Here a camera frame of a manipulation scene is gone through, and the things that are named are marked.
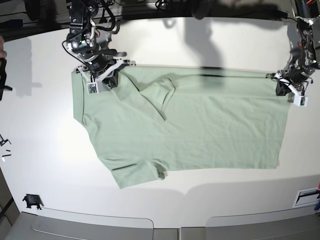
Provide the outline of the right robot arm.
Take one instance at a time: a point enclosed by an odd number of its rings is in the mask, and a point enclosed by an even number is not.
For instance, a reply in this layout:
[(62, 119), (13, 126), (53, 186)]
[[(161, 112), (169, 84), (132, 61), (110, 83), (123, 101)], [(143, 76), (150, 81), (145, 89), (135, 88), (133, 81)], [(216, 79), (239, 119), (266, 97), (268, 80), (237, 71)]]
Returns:
[[(98, 83), (109, 89), (118, 86), (120, 70), (133, 63), (129, 60), (116, 59), (117, 50), (101, 47), (97, 38), (100, 32), (112, 33), (116, 27), (116, 18), (106, 0), (67, 0), (69, 13), (69, 33), (62, 42), (63, 49), (80, 62), (75, 72), (81, 74), (87, 82), (89, 93), (98, 92)], [(102, 19), (105, 13), (110, 17), (108, 27), (97, 25), (95, 16), (102, 7)]]

